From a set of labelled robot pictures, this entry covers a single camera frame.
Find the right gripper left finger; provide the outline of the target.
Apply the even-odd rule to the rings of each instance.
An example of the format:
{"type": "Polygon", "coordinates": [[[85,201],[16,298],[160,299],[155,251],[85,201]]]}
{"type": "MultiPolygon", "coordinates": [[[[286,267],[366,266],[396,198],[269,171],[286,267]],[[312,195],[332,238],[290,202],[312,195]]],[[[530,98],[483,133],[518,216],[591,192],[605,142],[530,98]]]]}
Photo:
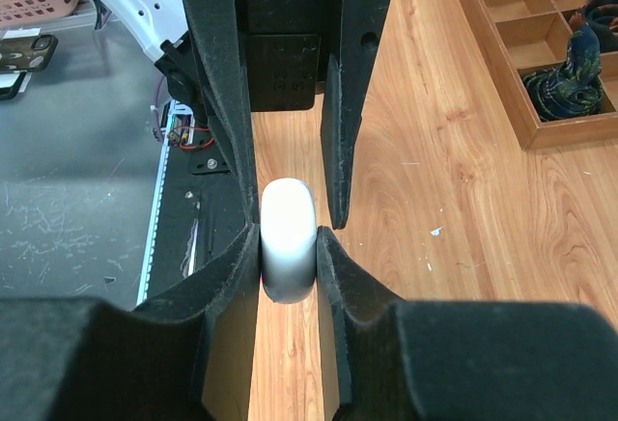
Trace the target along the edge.
{"type": "Polygon", "coordinates": [[[244,420],[260,286],[257,225],[127,312],[93,297],[1,303],[5,420],[244,420]]]}

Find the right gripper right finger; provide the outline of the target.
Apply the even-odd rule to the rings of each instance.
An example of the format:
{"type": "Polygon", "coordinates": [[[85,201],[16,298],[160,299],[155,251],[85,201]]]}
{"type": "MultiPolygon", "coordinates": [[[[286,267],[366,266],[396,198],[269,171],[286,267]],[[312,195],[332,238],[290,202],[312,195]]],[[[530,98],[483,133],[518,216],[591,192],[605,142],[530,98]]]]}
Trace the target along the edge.
{"type": "Polygon", "coordinates": [[[406,300],[317,237],[328,420],[613,420],[617,334],[568,302],[406,300]]]}

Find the white round case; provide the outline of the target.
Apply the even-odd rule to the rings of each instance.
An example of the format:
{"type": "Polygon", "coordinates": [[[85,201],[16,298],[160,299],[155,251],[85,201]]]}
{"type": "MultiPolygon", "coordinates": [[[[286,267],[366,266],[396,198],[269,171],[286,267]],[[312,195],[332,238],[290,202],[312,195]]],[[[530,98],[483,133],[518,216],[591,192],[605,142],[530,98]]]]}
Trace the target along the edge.
{"type": "Polygon", "coordinates": [[[268,297],[282,304],[300,302],[317,277],[318,226],[310,188],[293,178],[270,182],[263,193],[260,224],[268,297]]]}

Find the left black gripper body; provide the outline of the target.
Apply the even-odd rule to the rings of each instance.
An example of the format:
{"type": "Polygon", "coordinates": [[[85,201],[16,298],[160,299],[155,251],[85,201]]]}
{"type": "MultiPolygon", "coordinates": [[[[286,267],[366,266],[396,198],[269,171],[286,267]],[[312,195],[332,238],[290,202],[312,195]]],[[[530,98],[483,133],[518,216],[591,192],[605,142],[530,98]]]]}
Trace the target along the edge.
{"type": "Polygon", "coordinates": [[[325,82],[334,0],[236,0],[254,112],[306,110],[325,82]]]}

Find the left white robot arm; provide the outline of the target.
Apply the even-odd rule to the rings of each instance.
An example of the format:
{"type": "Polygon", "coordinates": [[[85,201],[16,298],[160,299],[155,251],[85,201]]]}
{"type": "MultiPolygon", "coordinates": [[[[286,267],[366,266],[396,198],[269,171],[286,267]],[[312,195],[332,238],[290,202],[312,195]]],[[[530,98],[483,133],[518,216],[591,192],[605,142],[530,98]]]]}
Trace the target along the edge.
{"type": "Polygon", "coordinates": [[[331,224],[345,227],[354,148],[391,0],[101,0],[164,74],[173,98],[211,128],[258,214],[250,119],[323,105],[331,224]]]}

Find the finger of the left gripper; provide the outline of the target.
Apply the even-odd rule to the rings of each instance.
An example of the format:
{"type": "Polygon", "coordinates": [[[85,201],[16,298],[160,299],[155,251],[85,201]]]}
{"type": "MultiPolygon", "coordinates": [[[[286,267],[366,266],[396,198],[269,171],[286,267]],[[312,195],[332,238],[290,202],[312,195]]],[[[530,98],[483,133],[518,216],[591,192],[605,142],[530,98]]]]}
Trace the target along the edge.
{"type": "Polygon", "coordinates": [[[321,142],[334,229],[346,227],[354,149],[391,0],[334,0],[328,42],[321,142]]]}
{"type": "Polygon", "coordinates": [[[256,220],[256,169],[246,67],[235,0],[183,0],[202,97],[224,159],[239,183],[245,218],[256,220]]]}

